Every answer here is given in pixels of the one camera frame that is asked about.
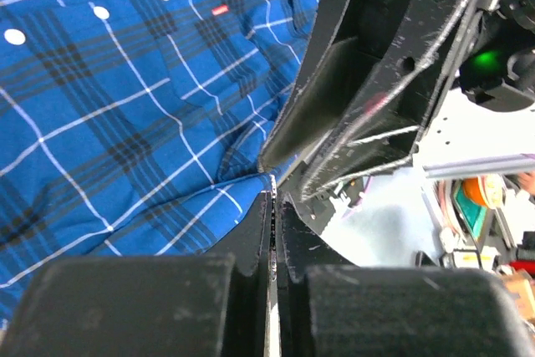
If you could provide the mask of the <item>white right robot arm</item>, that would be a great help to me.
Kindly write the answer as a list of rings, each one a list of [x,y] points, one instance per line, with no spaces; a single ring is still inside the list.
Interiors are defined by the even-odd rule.
[[[534,0],[320,0],[258,159],[304,160],[311,206],[364,176],[422,181],[534,167]]]

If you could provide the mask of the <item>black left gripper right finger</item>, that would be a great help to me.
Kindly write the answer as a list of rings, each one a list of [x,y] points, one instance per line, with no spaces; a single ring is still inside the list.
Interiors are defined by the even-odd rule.
[[[361,268],[335,252],[292,204],[276,217],[285,356],[531,356],[512,296],[475,269]]]

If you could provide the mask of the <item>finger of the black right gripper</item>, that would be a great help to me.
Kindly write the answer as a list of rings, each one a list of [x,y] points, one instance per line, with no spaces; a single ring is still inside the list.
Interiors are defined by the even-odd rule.
[[[409,3],[319,0],[298,76],[258,157],[262,171],[282,165],[339,123],[384,57]]]
[[[409,165],[482,19],[481,0],[410,0],[339,123],[300,153],[288,193],[311,212],[336,189]]]

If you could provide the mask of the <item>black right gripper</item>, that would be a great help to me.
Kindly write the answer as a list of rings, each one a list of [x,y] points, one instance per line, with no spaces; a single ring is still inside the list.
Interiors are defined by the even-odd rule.
[[[534,105],[534,0],[498,0],[483,13],[454,85],[493,112]]]

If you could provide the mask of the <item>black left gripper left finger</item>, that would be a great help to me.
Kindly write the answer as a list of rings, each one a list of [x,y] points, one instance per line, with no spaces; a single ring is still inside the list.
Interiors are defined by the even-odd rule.
[[[268,196],[209,252],[47,264],[23,295],[4,356],[260,356]]]

